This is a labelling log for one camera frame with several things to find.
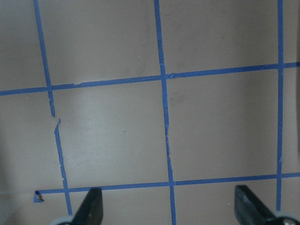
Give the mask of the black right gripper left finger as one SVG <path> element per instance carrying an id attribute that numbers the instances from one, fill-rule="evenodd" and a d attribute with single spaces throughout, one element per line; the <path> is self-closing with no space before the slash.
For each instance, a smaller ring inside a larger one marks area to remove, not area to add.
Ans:
<path id="1" fill-rule="evenodd" d="M 91 188 L 78 211 L 74 215 L 72 225 L 100 225 L 104 217 L 102 189 Z"/>

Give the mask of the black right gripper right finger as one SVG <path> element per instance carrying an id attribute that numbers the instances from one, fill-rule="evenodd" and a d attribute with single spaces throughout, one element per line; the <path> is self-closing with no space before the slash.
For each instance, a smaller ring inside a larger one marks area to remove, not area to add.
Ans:
<path id="1" fill-rule="evenodd" d="M 234 214 L 240 225 L 280 225 L 269 208 L 246 185 L 237 185 L 234 190 Z"/>

